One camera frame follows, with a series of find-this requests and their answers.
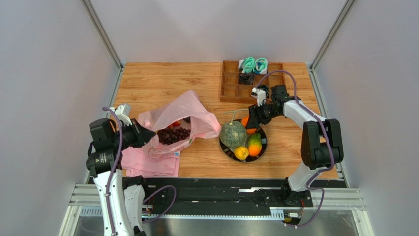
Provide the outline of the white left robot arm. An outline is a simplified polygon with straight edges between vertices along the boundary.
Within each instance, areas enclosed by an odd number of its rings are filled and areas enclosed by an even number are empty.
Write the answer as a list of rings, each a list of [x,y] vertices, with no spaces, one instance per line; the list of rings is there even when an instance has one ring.
[[[122,180],[122,151],[140,148],[156,133],[142,127],[136,119],[123,124],[117,131],[116,123],[102,118],[89,125],[93,141],[89,145],[86,167],[93,177],[101,203],[104,235],[144,236],[139,212],[129,213],[127,207],[139,207],[144,189],[139,184],[127,186]]]

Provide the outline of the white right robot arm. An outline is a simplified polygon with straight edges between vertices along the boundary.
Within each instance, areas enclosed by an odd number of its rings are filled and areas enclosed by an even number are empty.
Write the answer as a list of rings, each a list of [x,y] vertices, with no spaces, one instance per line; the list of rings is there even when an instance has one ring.
[[[340,124],[336,119],[327,119],[316,114],[297,96],[290,96],[284,85],[271,88],[271,102],[267,103],[266,93],[254,87],[251,96],[257,103],[248,108],[247,129],[266,125],[275,117],[291,119],[302,129],[301,163],[287,178],[287,188],[292,192],[309,189],[314,179],[322,172],[331,170],[343,159],[343,144]]]

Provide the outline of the fake yellow lemon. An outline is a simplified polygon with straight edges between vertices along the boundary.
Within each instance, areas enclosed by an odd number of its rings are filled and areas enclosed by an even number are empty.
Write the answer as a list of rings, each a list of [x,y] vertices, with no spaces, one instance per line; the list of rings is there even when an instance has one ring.
[[[235,148],[234,155],[238,160],[244,161],[249,156],[249,150],[245,146],[239,146]]]

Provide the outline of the fake green netted melon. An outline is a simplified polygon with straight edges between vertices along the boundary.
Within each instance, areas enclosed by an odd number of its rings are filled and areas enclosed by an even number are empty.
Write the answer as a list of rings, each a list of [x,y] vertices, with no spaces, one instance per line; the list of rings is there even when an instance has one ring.
[[[246,109],[238,109],[225,113],[232,113],[232,118],[230,122],[222,125],[222,129],[219,134],[220,141],[229,148],[237,148],[241,146],[247,138],[245,127],[240,121],[235,120],[235,115],[239,111],[246,111]]]

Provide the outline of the pink plastic bag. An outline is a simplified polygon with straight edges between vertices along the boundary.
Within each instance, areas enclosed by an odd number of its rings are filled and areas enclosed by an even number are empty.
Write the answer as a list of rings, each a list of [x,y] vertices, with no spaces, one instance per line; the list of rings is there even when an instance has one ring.
[[[164,145],[155,136],[142,147],[142,151],[148,156],[160,159],[164,154],[187,148],[196,138],[211,139],[219,136],[221,125],[215,114],[206,110],[200,102],[199,96],[193,90],[185,92],[163,107],[140,113],[137,121],[146,129],[158,131],[186,117],[190,117],[189,139]]]

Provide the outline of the fake green orange mango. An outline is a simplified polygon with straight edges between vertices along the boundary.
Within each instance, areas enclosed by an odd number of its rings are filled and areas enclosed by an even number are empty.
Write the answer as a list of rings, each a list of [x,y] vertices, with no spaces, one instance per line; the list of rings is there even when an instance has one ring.
[[[259,133],[251,134],[247,139],[247,148],[249,156],[256,157],[262,150],[261,135]]]

